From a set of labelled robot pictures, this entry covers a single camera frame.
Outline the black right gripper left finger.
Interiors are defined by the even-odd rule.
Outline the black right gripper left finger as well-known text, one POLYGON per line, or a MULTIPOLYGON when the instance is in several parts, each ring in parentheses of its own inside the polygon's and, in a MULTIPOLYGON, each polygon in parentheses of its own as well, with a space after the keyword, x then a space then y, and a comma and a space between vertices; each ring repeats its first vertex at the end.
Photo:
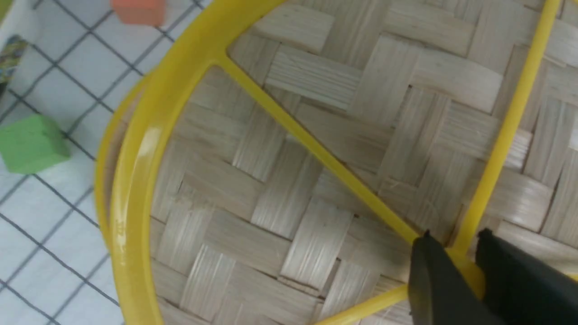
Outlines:
POLYGON ((427 231, 411 247, 408 301, 415 325, 500 325, 427 231))

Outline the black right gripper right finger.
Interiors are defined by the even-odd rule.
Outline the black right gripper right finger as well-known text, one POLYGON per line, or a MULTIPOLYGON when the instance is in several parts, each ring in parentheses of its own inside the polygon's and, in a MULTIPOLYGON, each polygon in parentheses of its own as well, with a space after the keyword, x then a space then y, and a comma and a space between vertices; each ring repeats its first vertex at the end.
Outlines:
POLYGON ((506 324, 578 322, 577 282, 492 231, 479 232, 475 262, 485 275, 483 302, 506 324))

